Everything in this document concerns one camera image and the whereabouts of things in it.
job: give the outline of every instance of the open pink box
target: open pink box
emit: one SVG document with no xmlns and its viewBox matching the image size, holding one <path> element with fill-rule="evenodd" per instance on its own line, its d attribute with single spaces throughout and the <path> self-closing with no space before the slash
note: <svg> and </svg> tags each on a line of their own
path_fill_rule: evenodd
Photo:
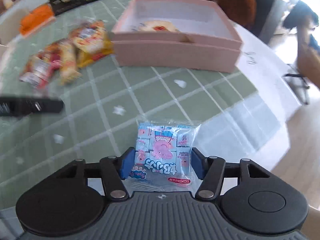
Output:
<svg viewBox="0 0 320 240">
<path fill-rule="evenodd" d="M 170 21 L 180 32 L 140 32 Z M 133 0 L 112 32 L 120 66 L 168 66 L 233 72 L 242 41 L 221 8 L 205 0 Z"/>
</svg>

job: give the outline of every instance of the blue gripper pad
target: blue gripper pad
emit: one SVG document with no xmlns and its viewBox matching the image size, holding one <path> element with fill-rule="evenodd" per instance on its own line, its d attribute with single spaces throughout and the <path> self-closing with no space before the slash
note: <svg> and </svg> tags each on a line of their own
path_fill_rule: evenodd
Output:
<svg viewBox="0 0 320 240">
<path fill-rule="evenodd" d="M 122 164 L 121 164 L 121 168 L 119 170 L 119 176 L 122 180 L 126 179 L 129 176 L 129 173 L 132 170 L 132 167 L 134 165 L 135 154 L 136 154 L 135 148 L 130 147 L 121 156 Z"/>
<path fill-rule="evenodd" d="M 195 171 L 198 179 L 203 180 L 207 170 L 203 166 L 203 155 L 195 148 L 191 150 L 191 166 Z"/>
</svg>

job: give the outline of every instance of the metal screw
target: metal screw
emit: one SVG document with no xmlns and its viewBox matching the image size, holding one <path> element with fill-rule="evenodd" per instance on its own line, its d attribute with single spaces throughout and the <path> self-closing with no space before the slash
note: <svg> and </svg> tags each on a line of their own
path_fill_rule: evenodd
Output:
<svg viewBox="0 0 320 240">
<path fill-rule="evenodd" d="M 198 195 L 202 198 L 211 198 L 214 196 L 214 193 L 211 190 L 200 190 Z"/>
<path fill-rule="evenodd" d="M 35 107 L 39 112 L 41 111 L 41 106 L 39 105 L 38 102 L 35 103 Z"/>
<path fill-rule="evenodd" d="M 123 198 L 125 197 L 125 192 L 123 190 L 114 190 L 110 193 L 113 198 Z"/>
</svg>

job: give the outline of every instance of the circular mount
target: circular mount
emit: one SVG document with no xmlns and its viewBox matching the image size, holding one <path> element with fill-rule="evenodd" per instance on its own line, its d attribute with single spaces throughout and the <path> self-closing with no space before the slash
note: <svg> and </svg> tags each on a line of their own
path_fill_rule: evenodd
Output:
<svg viewBox="0 0 320 240">
<path fill-rule="evenodd" d="M 123 190 L 114 190 L 110 193 L 110 195 L 113 198 L 123 198 L 125 197 L 126 193 Z"/>
<path fill-rule="evenodd" d="M 212 198 L 214 193 L 211 190 L 200 190 L 198 195 L 202 198 Z"/>
<path fill-rule="evenodd" d="M 40 236 L 67 236 L 88 227 L 102 213 L 104 201 L 94 189 L 82 184 L 33 188 L 17 204 L 17 217 L 29 232 Z"/>
<path fill-rule="evenodd" d="M 237 226 L 268 235 L 299 228 L 308 214 L 304 196 L 279 178 L 241 182 L 223 195 L 220 207 Z"/>
</svg>

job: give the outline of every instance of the green checkered tablecloth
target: green checkered tablecloth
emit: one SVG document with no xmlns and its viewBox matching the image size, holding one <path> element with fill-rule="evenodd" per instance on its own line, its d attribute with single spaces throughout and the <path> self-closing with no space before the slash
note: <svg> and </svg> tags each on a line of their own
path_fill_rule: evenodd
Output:
<svg viewBox="0 0 320 240">
<path fill-rule="evenodd" d="M 17 43 L 2 72 L 2 95 L 32 95 L 18 75 L 28 56 L 66 37 L 83 17 L 101 19 L 108 31 L 131 0 L 100 0 L 68 11 L 56 22 Z M 108 56 L 81 69 L 82 77 L 61 86 L 55 76 L 50 97 L 61 97 L 61 114 L 0 119 L 0 210 L 75 158 L 97 162 L 135 146 L 136 118 L 205 122 L 256 92 L 238 70 L 232 74 L 167 67 L 119 67 Z M 183 80 L 182 88 L 175 80 Z M 123 115 L 115 114 L 121 106 Z M 55 135 L 63 136 L 57 143 Z"/>
</svg>

